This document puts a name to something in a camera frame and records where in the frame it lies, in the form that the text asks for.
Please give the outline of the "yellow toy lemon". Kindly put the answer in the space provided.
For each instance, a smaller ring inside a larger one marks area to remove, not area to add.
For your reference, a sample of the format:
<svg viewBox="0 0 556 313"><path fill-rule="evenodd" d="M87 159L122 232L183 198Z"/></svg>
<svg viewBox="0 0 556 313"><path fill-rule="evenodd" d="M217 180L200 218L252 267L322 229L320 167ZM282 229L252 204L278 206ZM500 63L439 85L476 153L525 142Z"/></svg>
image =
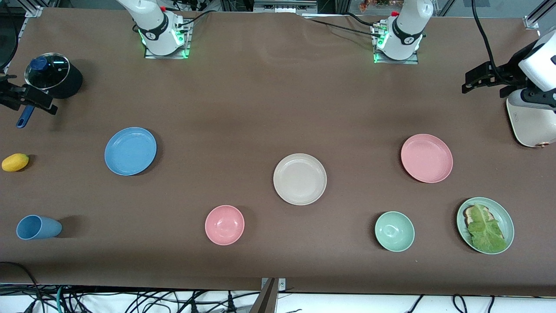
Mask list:
<svg viewBox="0 0 556 313"><path fill-rule="evenodd" d="M18 172L28 165L29 160L30 157L26 154L13 154L2 161L1 168L5 172Z"/></svg>

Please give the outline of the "green bowl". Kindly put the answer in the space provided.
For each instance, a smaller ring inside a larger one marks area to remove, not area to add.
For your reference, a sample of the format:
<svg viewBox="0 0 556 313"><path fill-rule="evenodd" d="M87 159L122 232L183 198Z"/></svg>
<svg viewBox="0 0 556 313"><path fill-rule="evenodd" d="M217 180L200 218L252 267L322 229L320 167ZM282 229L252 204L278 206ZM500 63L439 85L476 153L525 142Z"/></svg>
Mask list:
<svg viewBox="0 0 556 313"><path fill-rule="evenodd" d="M375 223L375 236L388 251L399 253L408 250L415 240L415 227L405 214L397 211L383 213Z"/></svg>

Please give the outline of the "dark slanted pole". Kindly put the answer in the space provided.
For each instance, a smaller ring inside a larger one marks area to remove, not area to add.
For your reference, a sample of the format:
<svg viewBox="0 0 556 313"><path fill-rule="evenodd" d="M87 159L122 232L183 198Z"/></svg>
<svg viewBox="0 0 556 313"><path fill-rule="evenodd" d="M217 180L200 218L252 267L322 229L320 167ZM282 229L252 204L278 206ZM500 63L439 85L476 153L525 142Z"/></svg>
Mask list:
<svg viewBox="0 0 556 313"><path fill-rule="evenodd" d="M278 278L266 279L249 313L275 313L279 287Z"/></svg>

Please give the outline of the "green plate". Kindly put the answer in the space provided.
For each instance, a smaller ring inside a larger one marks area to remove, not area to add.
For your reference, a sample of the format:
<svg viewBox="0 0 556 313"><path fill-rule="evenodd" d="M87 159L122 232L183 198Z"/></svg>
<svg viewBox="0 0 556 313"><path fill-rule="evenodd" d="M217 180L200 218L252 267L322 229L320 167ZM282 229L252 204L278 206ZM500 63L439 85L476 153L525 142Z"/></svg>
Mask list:
<svg viewBox="0 0 556 313"><path fill-rule="evenodd" d="M468 200L465 200L460 205L460 208L457 210L457 213L455 214L455 225L461 238L464 240L465 243L467 243L468 246L473 248L473 250L478 251L476 248L474 248L471 245L471 237L469 232L467 231L467 227L465 225L465 220L463 215L464 210L466 208L468 208L469 206L473 206L475 204L481 204L488 207L490 212L495 217L495 219L498 220L500 229L502 230L503 236L505 237L507 243L507 248L500 253L505 252L512 245L514 240L515 229L514 229L513 220L510 214L508 214L506 209L504 209L498 202L491 200L489 198L473 197L473 198L469 198Z"/></svg>

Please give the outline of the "aluminium frame beam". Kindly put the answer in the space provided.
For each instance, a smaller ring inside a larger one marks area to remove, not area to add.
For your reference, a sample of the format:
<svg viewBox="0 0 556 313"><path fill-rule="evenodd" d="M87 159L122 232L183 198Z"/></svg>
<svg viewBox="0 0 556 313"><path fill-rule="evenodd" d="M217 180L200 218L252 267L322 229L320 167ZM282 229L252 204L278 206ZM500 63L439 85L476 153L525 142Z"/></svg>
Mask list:
<svg viewBox="0 0 556 313"><path fill-rule="evenodd" d="M253 0L256 13L317 14L317 0Z"/></svg>

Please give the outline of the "pink plate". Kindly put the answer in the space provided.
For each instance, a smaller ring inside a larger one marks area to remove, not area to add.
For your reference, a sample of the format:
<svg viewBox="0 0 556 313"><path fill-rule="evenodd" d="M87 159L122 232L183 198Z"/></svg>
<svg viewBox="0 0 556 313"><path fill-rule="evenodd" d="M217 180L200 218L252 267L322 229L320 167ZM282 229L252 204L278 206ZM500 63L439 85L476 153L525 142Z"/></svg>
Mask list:
<svg viewBox="0 0 556 313"><path fill-rule="evenodd" d="M445 180L453 168L453 155L438 137L418 133L409 137L400 151L401 164L415 180L438 183Z"/></svg>

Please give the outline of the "brown table cover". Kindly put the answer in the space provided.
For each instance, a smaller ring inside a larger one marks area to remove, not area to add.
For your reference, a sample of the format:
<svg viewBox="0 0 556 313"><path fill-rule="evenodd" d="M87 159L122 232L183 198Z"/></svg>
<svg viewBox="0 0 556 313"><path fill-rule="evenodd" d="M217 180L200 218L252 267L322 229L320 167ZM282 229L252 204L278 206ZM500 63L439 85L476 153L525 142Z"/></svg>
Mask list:
<svg viewBox="0 0 556 313"><path fill-rule="evenodd" d="M286 278L294 293L556 296L556 147L524 148L497 88L461 93L486 59L470 18L433 18L417 65L374 63L367 36L292 13L210 13L193 28L186 60L148 60L125 10L45 9L31 19L9 72L45 52L81 71L79 93L57 115L0 108L0 283L259 289ZM149 130L157 154L119 176L105 147L127 127ZM401 164L418 133L451 150L451 174L423 183ZM273 185L291 154L317 158L327 185L296 206ZM498 202L515 236L500 254L473 250L455 214L469 198ZM207 214L238 208L241 238L206 236ZM405 214L415 240L403 252L375 236L385 212ZM62 224L21 240L28 215Z"/></svg>

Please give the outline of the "pink bowl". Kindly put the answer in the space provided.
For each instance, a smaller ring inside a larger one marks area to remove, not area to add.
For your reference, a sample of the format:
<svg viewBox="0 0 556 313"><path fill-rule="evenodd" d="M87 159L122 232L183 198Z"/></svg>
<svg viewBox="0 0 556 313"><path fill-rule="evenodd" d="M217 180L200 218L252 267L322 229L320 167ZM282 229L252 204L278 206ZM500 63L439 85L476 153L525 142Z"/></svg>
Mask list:
<svg viewBox="0 0 556 313"><path fill-rule="evenodd" d="M207 238L219 246L237 242L244 233L245 219L242 212L231 205L212 209L205 220Z"/></svg>

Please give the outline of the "glass lid with blue knob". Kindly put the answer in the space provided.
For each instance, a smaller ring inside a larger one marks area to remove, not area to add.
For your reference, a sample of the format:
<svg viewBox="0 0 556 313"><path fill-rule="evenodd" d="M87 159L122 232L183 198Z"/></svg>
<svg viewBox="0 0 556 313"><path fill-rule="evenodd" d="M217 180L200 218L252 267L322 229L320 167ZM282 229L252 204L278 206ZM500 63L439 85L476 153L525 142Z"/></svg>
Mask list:
<svg viewBox="0 0 556 313"><path fill-rule="evenodd" d="M27 84L46 90L60 84L70 70L67 58L56 52L49 52L32 59L24 73Z"/></svg>

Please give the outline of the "blue plate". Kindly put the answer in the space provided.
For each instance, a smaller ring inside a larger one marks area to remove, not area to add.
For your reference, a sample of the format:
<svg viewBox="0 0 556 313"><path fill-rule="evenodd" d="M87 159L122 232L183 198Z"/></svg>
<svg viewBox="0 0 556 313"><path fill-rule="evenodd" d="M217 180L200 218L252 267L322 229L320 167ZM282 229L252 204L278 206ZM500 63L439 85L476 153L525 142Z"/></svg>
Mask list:
<svg viewBox="0 0 556 313"><path fill-rule="evenodd" d="M119 176L134 176L151 166L157 154L153 134L143 127L127 127L108 141L104 161Z"/></svg>

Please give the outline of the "beige plate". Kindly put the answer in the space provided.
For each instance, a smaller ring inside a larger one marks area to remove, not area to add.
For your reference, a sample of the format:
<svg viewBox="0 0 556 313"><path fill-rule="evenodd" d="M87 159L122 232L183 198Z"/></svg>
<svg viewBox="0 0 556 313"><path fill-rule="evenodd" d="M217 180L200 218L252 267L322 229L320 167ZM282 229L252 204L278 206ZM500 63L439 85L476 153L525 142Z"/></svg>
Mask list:
<svg viewBox="0 0 556 313"><path fill-rule="evenodd" d="M273 173L274 189L285 202L305 206L319 200L327 187L327 173L312 155L291 154L284 157Z"/></svg>

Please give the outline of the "black round object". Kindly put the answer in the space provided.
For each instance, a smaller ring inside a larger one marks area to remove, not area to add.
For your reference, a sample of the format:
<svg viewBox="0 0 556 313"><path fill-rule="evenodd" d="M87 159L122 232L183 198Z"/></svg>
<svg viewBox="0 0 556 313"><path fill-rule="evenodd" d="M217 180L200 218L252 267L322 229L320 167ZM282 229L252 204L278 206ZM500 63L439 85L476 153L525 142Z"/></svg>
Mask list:
<svg viewBox="0 0 556 313"><path fill-rule="evenodd" d="M15 35L20 31L22 18L12 16L6 12L0 12L0 65L4 64L10 57L15 46Z"/></svg>

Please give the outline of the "blue cup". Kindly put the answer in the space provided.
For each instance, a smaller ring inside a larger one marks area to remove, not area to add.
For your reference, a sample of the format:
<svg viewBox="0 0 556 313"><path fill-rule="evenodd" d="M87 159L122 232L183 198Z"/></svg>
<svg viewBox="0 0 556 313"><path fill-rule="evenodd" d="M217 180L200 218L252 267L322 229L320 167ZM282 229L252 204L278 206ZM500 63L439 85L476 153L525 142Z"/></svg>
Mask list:
<svg viewBox="0 0 556 313"><path fill-rule="evenodd" d="M57 220L46 216L28 215L16 227L16 235L21 240L42 240L58 236L63 226Z"/></svg>

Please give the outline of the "beige toaster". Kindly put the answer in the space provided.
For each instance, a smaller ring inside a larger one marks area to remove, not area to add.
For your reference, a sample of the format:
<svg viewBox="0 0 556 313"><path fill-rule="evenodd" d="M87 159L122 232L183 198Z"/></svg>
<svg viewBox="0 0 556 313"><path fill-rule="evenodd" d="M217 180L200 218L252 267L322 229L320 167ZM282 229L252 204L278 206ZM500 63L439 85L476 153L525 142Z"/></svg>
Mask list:
<svg viewBox="0 0 556 313"><path fill-rule="evenodd" d="M556 108L527 103L522 91L513 91L506 100L510 125L516 140L525 147L556 144Z"/></svg>

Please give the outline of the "toast slice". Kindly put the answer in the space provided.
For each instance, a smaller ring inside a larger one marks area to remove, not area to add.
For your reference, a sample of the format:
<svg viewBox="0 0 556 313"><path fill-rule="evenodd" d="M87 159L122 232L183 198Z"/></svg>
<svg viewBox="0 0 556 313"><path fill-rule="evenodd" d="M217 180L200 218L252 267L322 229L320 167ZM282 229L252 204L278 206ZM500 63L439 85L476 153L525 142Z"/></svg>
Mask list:
<svg viewBox="0 0 556 313"><path fill-rule="evenodd" d="M481 213L481 216L485 217L486 221L495 220L488 207L481 204L475 204L473 206L469 206L464 210L463 215L466 226L470 226L470 224L474 222L474 216L477 212Z"/></svg>

